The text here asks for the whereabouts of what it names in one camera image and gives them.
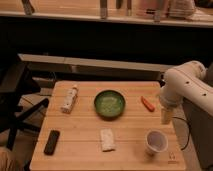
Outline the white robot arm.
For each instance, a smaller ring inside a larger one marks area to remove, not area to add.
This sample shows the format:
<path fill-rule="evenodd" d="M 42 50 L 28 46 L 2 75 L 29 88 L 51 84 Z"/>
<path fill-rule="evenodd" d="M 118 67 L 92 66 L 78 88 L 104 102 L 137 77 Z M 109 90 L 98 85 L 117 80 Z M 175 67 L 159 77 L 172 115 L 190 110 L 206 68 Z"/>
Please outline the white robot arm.
<path fill-rule="evenodd" d="M 165 85 L 159 92 L 162 105 L 161 123 L 169 124 L 173 110 L 186 98 L 213 116 L 213 87 L 203 79 L 207 69 L 199 61 L 189 61 L 169 68 L 164 73 Z"/>

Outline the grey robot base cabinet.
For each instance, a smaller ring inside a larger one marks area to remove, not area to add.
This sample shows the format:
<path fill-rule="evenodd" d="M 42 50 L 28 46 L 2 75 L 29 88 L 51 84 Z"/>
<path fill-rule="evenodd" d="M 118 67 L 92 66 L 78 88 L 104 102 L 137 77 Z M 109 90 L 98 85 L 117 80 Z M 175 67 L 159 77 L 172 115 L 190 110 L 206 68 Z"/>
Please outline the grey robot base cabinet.
<path fill-rule="evenodd" d="M 200 103 L 185 98 L 183 110 L 199 164 L 203 171 L 213 171 L 213 62 L 207 68 L 203 82 L 210 87 L 211 93 L 202 93 Z"/>

